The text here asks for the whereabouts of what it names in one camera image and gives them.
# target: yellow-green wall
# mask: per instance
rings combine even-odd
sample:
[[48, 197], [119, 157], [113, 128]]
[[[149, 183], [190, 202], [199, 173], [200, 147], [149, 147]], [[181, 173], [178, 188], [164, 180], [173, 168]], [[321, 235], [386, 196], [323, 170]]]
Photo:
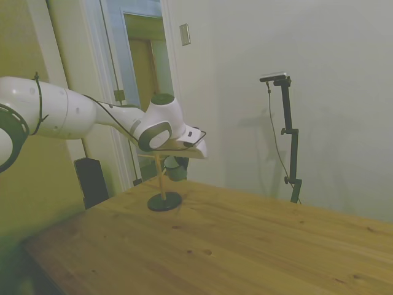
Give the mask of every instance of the yellow-green wall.
[[[48, 13], [45, 0], [0, 2], [0, 77], [32, 78], [39, 71], [43, 81], [50, 80], [53, 68], [45, 65], [31, 5]], [[52, 34], [47, 38], [54, 41]], [[30, 136], [14, 165], [0, 175], [0, 294], [37, 294], [21, 241], [83, 209], [66, 142]]]

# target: wood grain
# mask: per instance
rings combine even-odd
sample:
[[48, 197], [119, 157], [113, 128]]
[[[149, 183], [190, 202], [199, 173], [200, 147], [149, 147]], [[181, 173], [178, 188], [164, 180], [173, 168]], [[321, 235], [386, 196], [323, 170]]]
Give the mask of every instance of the wood grain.
[[392, 224], [165, 181], [177, 210], [149, 211], [146, 182], [26, 249], [70, 295], [393, 294]]

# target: light switch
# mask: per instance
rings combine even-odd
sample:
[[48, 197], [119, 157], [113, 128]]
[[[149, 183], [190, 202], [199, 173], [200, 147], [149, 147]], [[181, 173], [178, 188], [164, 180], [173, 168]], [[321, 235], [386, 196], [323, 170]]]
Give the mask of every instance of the light switch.
[[189, 31], [189, 24], [185, 23], [184, 25], [180, 26], [180, 36], [182, 38], [182, 45], [189, 45], [191, 44], [190, 40], [190, 31]]

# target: black cable on stand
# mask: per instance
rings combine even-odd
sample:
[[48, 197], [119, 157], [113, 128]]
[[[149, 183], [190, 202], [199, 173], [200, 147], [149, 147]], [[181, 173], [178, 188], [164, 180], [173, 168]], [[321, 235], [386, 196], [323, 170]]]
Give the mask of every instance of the black cable on stand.
[[38, 124], [37, 127], [34, 131], [34, 133], [32, 135], [35, 135], [37, 133], [37, 131], [39, 130], [39, 127], [41, 125], [41, 123], [43, 123], [43, 121], [48, 118], [49, 115], [46, 115], [45, 117], [42, 117], [42, 93], [41, 93], [41, 87], [39, 85], [39, 76], [38, 76], [38, 72], [36, 72], [36, 75], [34, 76], [34, 79], [37, 83], [37, 87], [38, 87], [38, 94], [39, 94], [39, 119], [38, 119]]

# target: round black base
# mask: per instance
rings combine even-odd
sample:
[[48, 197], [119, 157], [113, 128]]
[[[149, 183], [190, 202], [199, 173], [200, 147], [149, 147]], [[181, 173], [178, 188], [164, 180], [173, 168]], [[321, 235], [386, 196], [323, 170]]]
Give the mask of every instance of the round black base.
[[157, 194], [147, 201], [147, 207], [156, 212], [169, 211], [175, 209], [182, 203], [182, 197], [177, 192], [165, 192], [166, 200], [161, 198], [161, 194]]

